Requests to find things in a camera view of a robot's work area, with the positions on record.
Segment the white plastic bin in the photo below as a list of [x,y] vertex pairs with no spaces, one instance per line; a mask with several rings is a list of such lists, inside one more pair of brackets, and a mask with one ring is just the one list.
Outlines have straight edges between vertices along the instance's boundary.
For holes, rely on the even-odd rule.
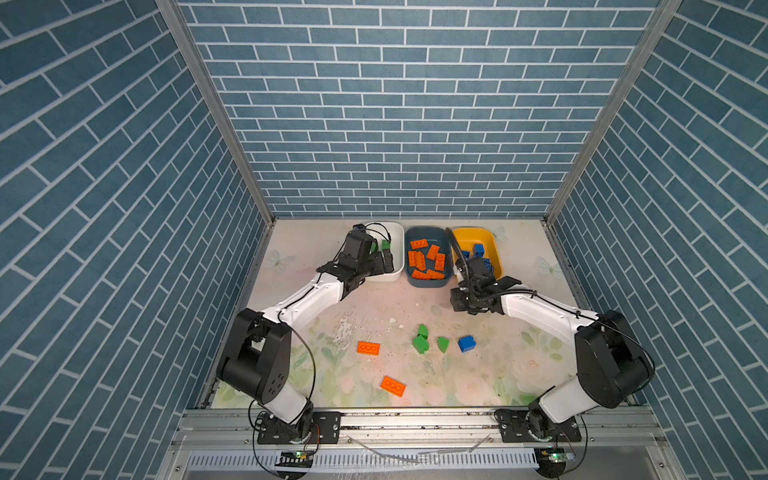
[[[405,268],[405,230],[396,222],[368,222],[366,232],[376,241],[374,258],[376,273],[368,278],[371,282],[393,282],[397,280]],[[391,248],[382,251],[380,244],[389,241]]]

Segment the yellow plastic bin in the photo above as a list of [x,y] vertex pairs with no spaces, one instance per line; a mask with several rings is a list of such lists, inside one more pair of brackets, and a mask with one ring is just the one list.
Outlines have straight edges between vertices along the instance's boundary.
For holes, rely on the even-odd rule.
[[503,267],[499,255],[499,251],[496,245],[495,237],[493,234],[481,227],[459,227],[452,230],[452,233],[458,242],[460,256],[463,258],[461,251],[465,250],[470,253],[469,261],[475,257],[473,255],[473,245],[482,243],[485,248],[485,255],[482,258],[488,258],[491,260],[494,266],[494,276],[496,279],[500,279],[503,276]]

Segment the thin orange brick top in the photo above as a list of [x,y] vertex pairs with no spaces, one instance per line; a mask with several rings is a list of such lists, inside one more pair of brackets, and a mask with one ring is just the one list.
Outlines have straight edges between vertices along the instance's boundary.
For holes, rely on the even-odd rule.
[[411,277],[416,279],[416,280],[430,280],[431,279],[431,277],[430,277],[430,275],[428,273],[425,273],[425,272],[420,271],[420,270],[414,270],[411,273]]

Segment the green slope brick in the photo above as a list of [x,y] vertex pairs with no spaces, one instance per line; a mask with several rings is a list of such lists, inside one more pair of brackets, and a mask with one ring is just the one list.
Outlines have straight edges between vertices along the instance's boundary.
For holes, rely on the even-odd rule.
[[417,335],[412,340],[412,346],[419,354],[424,354],[429,350],[429,330],[426,325],[421,324],[417,329]]
[[447,352],[449,344],[450,344],[450,340],[448,338],[446,338],[446,337],[438,337],[437,338],[438,349],[442,353],[446,353]]

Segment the dark teal plastic bin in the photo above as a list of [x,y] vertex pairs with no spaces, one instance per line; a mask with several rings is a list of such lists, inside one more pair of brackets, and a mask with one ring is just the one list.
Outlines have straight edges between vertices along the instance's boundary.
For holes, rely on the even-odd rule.
[[405,271],[416,288],[440,288],[448,284],[452,251],[444,229],[414,226],[405,232]]

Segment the orange long brick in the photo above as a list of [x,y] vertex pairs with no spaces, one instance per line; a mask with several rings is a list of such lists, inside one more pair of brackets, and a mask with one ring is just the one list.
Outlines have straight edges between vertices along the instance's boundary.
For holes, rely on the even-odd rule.
[[359,341],[357,344],[357,353],[370,356],[378,356],[381,346],[378,343]]

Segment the orange brick front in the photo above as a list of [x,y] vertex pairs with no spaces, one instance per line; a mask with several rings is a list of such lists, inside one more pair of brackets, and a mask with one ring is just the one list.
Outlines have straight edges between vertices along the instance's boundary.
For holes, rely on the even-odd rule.
[[406,390],[406,385],[389,376],[385,376],[380,383],[380,388],[392,395],[402,398]]

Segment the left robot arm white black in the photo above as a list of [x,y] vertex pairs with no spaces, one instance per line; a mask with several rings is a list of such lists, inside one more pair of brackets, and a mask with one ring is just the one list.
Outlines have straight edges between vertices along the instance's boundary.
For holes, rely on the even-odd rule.
[[251,397],[290,441],[304,441],[313,427],[310,395],[289,382],[292,340],[323,311],[344,300],[366,279],[394,271],[387,230],[356,224],[334,258],[286,299],[262,311],[244,309],[234,320],[216,369],[218,380]]

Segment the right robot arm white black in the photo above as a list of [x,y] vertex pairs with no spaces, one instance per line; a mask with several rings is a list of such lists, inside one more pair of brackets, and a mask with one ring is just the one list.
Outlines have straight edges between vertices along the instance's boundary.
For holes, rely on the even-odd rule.
[[528,407],[528,428],[537,440],[550,440],[575,416],[593,408],[617,407],[655,376],[653,358],[621,313],[581,310],[550,299],[515,278],[497,279],[480,258],[460,257],[456,272],[460,280],[451,290],[455,311],[498,313],[523,320],[575,353],[575,376],[549,388]]

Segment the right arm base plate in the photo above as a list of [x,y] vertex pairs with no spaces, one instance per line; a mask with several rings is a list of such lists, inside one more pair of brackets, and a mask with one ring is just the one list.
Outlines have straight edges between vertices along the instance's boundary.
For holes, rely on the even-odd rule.
[[538,410],[497,409],[493,413],[504,443],[555,442],[572,443],[582,440],[582,433],[574,417],[554,423]]

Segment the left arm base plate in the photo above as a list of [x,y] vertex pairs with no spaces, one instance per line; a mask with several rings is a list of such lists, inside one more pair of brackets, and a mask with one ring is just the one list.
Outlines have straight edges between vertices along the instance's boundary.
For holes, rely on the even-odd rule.
[[254,421],[260,445],[337,444],[341,413],[314,411],[304,413],[295,424],[288,424],[262,412]]

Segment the aluminium front rail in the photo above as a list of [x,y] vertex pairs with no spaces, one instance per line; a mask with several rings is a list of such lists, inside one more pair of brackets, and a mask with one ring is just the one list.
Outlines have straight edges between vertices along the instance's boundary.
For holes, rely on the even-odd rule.
[[189,410],[163,479],[679,479],[651,410],[595,409],[580,442],[504,443],[497,407],[336,408],[337,444],[260,445],[243,409]]

